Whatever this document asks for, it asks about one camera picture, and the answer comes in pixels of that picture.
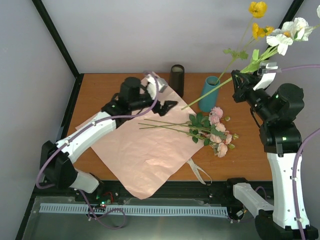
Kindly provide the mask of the pink bouquet wrapping paper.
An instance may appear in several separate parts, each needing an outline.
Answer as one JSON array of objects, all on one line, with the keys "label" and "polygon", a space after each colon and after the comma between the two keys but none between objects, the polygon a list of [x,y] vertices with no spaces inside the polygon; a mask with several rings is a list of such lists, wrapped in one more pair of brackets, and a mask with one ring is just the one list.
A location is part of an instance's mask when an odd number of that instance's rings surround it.
[{"label": "pink bouquet wrapping paper", "polygon": [[188,136],[186,123],[191,108],[171,87],[159,95],[159,100],[177,101],[165,116],[153,112],[126,121],[116,130],[103,136],[86,150],[75,163],[83,172],[101,180],[112,173],[130,194],[138,199],[151,197],[203,146]]}]

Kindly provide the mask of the artificial flower bunch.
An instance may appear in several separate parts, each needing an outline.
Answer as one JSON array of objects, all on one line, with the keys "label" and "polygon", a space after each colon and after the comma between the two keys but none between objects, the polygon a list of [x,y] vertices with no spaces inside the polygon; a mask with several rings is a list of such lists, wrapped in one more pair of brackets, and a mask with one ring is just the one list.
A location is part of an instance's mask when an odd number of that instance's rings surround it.
[{"label": "artificial flower bunch", "polygon": [[229,116],[224,116],[224,111],[219,106],[213,107],[208,115],[190,114],[188,120],[183,123],[165,122],[159,120],[145,119],[140,123],[141,130],[144,129],[164,129],[172,130],[187,135],[197,144],[212,148],[214,155],[222,158],[229,150],[236,146],[233,140],[237,140],[239,135],[227,130],[225,122],[230,120]]}]

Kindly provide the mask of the cream printed ribbon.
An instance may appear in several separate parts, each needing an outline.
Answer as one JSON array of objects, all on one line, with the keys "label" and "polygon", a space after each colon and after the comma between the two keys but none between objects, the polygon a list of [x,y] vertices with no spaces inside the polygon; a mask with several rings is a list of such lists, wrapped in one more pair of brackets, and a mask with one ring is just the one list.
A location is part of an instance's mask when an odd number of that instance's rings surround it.
[{"label": "cream printed ribbon", "polygon": [[[201,167],[199,167],[197,164],[195,164],[195,162],[193,161],[192,158],[190,158],[186,163],[190,166],[190,168],[191,168],[192,172],[194,173],[195,177],[197,178],[197,180],[198,180],[201,184],[203,184],[203,185],[205,185],[205,186],[210,186],[210,185],[213,183],[213,180],[212,180],[212,178],[210,177],[210,175],[207,174],[207,173],[206,173]],[[203,173],[203,174],[208,178],[208,181],[205,181],[205,180],[202,178],[201,173]]]}]

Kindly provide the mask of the yellow artificial flower stem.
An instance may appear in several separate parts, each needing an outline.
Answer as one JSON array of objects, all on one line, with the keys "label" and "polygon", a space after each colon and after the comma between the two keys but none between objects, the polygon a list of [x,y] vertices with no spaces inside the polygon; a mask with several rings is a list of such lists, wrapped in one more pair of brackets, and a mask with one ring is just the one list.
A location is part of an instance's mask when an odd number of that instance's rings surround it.
[{"label": "yellow artificial flower stem", "polygon": [[268,5],[264,1],[251,2],[248,7],[248,12],[251,14],[249,22],[244,30],[244,33],[241,36],[241,39],[238,41],[235,49],[227,48],[223,50],[225,55],[230,55],[231,60],[229,64],[222,71],[218,77],[215,84],[222,78],[222,76],[227,72],[231,65],[238,59],[246,60],[248,58],[247,48],[252,43],[257,43],[260,39],[265,38],[270,35],[275,29],[273,26],[259,26],[258,23],[254,22],[254,19],[261,19],[265,16],[268,9]]}]

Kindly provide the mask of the white artificial flower stem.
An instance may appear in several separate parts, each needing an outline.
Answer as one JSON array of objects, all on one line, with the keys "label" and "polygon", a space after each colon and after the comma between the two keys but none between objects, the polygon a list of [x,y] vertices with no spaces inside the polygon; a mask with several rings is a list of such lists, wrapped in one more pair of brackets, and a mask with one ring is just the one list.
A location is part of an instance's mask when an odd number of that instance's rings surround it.
[{"label": "white artificial flower stem", "polygon": [[[258,70],[260,64],[266,61],[270,57],[278,54],[285,56],[288,48],[295,42],[307,42],[310,34],[317,28],[319,24],[315,26],[309,25],[307,20],[303,17],[296,17],[293,20],[285,21],[281,27],[274,28],[273,26],[266,25],[260,26],[254,22],[256,19],[261,19],[265,16],[268,10],[268,5],[264,1],[252,1],[248,5],[248,12],[251,17],[242,34],[240,40],[237,42],[235,49],[226,48],[223,53],[230,57],[228,65],[223,69],[219,75],[220,80],[225,73],[231,69],[231,66],[237,60],[250,60],[248,65],[240,70],[241,73],[253,73]],[[248,48],[254,46],[258,42],[265,40],[268,47],[263,52],[260,52],[257,48],[252,50],[252,53],[248,53]]]}]

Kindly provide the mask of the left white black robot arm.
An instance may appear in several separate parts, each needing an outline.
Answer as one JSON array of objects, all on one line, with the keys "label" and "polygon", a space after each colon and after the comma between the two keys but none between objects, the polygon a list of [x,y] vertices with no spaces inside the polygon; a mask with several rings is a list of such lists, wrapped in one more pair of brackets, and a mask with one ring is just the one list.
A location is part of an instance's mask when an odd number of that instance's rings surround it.
[{"label": "left white black robot arm", "polygon": [[127,77],[119,92],[113,95],[110,102],[92,120],[61,140],[55,143],[48,140],[42,145],[37,178],[44,176],[49,183],[42,185],[37,179],[38,189],[72,188],[86,192],[95,202],[103,198],[106,191],[104,183],[91,173],[77,170],[74,163],[95,142],[126,121],[150,111],[162,117],[178,104],[175,100],[166,100],[164,103],[159,101],[160,94],[168,87],[164,79],[154,73],[148,73],[145,78],[147,84],[143,85],[139,78]]}]

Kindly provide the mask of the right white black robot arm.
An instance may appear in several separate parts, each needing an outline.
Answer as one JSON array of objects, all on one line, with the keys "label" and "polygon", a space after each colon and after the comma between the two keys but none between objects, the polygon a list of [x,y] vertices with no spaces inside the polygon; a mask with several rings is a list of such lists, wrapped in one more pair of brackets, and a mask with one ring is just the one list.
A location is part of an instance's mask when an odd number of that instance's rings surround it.
[{"label": "right white black robot arm", "polygon": [[301,183],[302,139],[294,121],[304,108],[304,92],[284,83],[273,95],[266,93],[270,80],[261,75],[233,70],[233,99],[249,104],[253,117],[259,117],[259,137],[272,173],[273,203],[268,203],[247,182],[233,185],[233,196],[254,218],[263,240],[315,240],[318,230],[306,213]]}]

